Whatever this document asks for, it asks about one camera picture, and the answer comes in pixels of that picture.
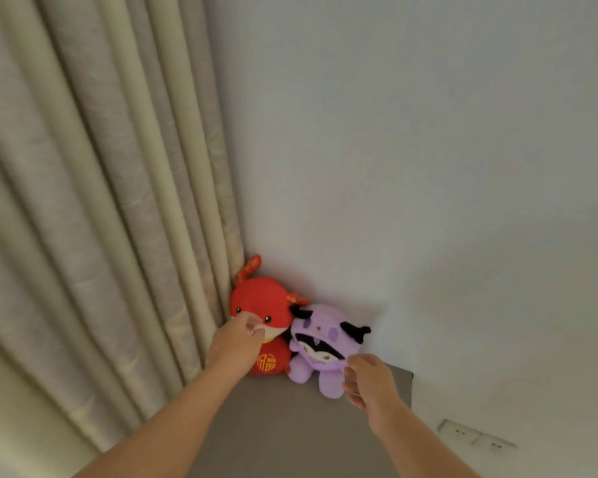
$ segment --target plush toy mouth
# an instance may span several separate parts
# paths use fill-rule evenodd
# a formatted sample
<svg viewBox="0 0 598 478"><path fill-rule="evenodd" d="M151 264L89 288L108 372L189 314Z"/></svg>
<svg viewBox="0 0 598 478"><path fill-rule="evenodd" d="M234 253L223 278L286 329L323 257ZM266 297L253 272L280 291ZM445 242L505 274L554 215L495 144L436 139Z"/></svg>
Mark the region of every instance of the plush toy mouth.
<svg viewBox="0 0 598 478"><path fill-rule="evenodd" d="M315 353L329 353L340 361L344 358L335 350L335 348L333 348L333 346L310 335L295 334L295 339L297 342L303 342L304 344L307 344Z"/></svg>

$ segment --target electrical outlet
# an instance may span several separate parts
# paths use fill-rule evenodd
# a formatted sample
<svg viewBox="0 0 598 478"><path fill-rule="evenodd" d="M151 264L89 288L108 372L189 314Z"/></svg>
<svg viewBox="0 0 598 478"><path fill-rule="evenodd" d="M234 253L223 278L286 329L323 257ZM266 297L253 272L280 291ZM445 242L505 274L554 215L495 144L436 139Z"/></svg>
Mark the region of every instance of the electrical outlet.
<svg viewBox="0 0 598 478"><path fill-rule="evenodd" d="M481 434L479 439L474 442L474 446L495 454L510 454L518 450L514 443L487 434Z"/></svg>
<svg viewBox="0 0 598 478"><path fill-rule="evenodd" d="M469 444L477 441L481 437L480 431L460 425L449 419L443 420L439 426L439 434L452 441L462 441Z"/></svg>

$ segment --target beige curtain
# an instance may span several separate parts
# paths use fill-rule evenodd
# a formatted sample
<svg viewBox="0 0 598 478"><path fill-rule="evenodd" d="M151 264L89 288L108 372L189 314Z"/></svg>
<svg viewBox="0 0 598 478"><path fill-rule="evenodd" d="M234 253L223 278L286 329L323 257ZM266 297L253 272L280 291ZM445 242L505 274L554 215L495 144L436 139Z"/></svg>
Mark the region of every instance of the beige curtain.
<svg viewBox="0 0 598 478"><path fill-rule="evenodd" d="M0 466L155 414L243 263L202 0L0 0Z"/></svg>

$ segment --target white wall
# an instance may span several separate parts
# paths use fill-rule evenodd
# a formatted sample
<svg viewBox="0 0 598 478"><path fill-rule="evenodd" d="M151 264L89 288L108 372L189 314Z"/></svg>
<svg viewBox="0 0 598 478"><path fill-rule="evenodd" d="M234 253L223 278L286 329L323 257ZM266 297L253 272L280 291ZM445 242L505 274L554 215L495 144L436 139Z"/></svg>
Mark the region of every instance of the white wall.
<svg viewBox="0 0 598 478"><path fill-rule="evenodd" d="M206 1L247 252L484 476L598 477L598 0Z"/></svg>

